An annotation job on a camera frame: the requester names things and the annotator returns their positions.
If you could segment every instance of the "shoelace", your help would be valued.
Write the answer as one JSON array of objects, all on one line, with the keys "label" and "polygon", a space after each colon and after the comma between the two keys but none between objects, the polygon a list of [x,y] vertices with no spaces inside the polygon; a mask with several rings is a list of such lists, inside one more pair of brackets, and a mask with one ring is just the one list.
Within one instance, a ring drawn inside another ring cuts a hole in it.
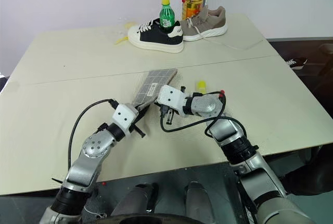
[{"label": "shoelace", "polygon": [[191,18],[187,18],[187,19],[186,19],[186,20],[187,20],[188,28],[194,27],[194,28],[196,29],[197,33],[198,33],[198,34],[199,34],[199,35],[200,35],[205,41],[208,41],[208,42],[210,42],[210,43],[214,43],[214,44],[222,45],[222,46],[227,46],[227,47],[230,47],[230,48],[235,49],[235,50],[245,51],[245,50],[250,49],[251,47],[253,47],[253,46],[255,46],[255,45],[257,45],[257,44],[259,44],[260,42],[263,41],[263,39],[261,39],[261,40],[259,40],[258,42],[255,42],[255,43],[253,43],[252,45],[249,45],[249,46],[247,46],[247,47],[245,47],[245,48],[239,48],[239,47],[230,46],[230,45],[227,45],[227,44],[224,44],[224,43],[217,43],[217,42],[211,41],[211,40],[207,39],[206,37],[204,37],[204,36],[200,33],[199,29],[198,29],[195,25],[193,25],[192,18],[194,18],[194,17],[197,17],[197,16],[193,16],[193,17],[191,17]]},{"label": "shoelace", "polygon": [[286,61],[288,65],[296,64],[297,62],[294,59]]},{"label": "shoelace", "polygon": [[139,30],[137,31],[137,33],[139,33],[139,32],[146,32],[148,30],[151,30],[152,22],[153,22],[153,20],[147,22],[146,24],[141,24],[139,26]]}]

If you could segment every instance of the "green bottle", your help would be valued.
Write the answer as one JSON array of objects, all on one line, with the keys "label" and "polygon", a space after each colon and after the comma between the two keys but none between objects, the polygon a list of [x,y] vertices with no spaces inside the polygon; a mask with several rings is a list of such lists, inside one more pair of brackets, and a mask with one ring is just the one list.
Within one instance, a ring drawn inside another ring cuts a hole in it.
[{"label": "green bottle", "polygon": [[161,29],[165,31],[168,31],[175,25],[175,13],[170,7],[170,0],[162,0],[160,23]]}]

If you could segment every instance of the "gray sneaker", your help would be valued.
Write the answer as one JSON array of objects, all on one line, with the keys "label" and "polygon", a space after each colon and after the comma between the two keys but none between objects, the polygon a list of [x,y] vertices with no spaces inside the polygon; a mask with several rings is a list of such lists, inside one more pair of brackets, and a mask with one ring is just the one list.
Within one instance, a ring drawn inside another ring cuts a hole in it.
[{"label": "gray sneaker", "polygon": [[225,9],[221,6],[216,10],[208,10],[207,6],[204,6],[197,15],[182,20],[181,25],[184,41],[219,36],[228,29],[225,22]]}]

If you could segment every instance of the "table seam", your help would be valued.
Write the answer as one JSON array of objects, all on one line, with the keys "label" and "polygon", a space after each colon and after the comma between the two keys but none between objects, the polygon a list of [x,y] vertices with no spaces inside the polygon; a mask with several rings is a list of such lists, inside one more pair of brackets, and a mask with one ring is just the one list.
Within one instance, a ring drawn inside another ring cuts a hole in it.
[{"label": "table seam", "polygon": [[[254,58],[246,58],[246,59],[238,59],[238,60],[227,60],[227,61],[205,63],[205,64],[194,64],[194,65],[186,65],[186,66],[182,66],[182,67],[162,68],[162,69],[159,69],[159,70],[200,67],[202,65],[221,64],[221,63],[229,63],[229,62],[235,62],[235,61],[245,61],[245,60],[252,60],[252,59],[262,59],[262,58],[268,58],[268,57],[274,57],[274,56],[279,56],[279,55],[267,55],[267,56],[260,56],[260,57],[254,57]],[[40,85],[40,84],[47,84],[47,83],[54,83],[54,82],[85,80],[85,79],[88,79],[88,78],[111,77],[111,76],[119,76],[119,75],[127,75],[127,74],[138,74],[138,73],[144,73],[144,72],[149,72],[149,71],[150,70],[148,70],[148,71],[139,71],[139,72],[125,72],[125,73],[117,73],[117,74],[109,74],[109,75],[101,75],[101,76],[91,76],[91,77],[69,78],[69,79],[66,79],[66,80],[54,80],[54,81],[46,81],[46,82],[39,82],[39,83],[28,83],[26,85]]]}]

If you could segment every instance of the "robotic arm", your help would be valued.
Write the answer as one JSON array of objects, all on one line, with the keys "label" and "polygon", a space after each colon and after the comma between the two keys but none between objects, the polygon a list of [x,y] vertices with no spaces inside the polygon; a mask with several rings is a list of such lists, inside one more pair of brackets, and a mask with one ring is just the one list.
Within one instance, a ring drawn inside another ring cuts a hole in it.
[{"label": "robotic arm", "polygon": [[182,117],[198,115],[212,119],[207,121],[209,132],[238,176],[237,188],[240,196],[247,209],[255,214],[258,223],[313,223],[296,205],[286,199],[283,185],[257,151],[258,146],[252,146],[247,139],[245,129],[235,120],[214,119],[225,107],[222,97],[225,97],[222,93],[219,98],[216,95],[199,93],[190,96],[185,93],[184,87],[177,90],[164,85],[157,103],[161,106],[161,117],[168,117],[167,124],[172,124],[174,112]]},{"label": "robotic arm", "polygon": [[[233,118],[221,114],[225,108],[225,96],[213,94],[189,95],[185,88],[177,90],[164,85],[157,99],[163,117],[171,125],[174,112],[181,117],[198,115],[205,118],[209,132],[221,147],[230,166],[238,176],[240,196],[260,224],[313,223],[296,205],[286,199],[285,190],[268,166],[258,146],[252,146],[242,125]],[[103,160],[110,150],[130,132],[144,133],[135,123],[144,115],[130,104],[118,104],[112,123],[104,130],[92,134],[83,143],[79,158],[72,164],[56,199],[48,207],[40,223],[77,223],[81,221],[81,211],[90,197],[93,186],[100,174]]]},{"label": "robotic arm", "polygon": [[40,223],[80,222],[81,211],[111,149],[134,129],[144,136],[135,126],[141,116],[132,105],[118,104],[114,100],[111,105],[116,109],[112,123],[84,141],[79,158],[72,164],[53,205],[46,209]]}]

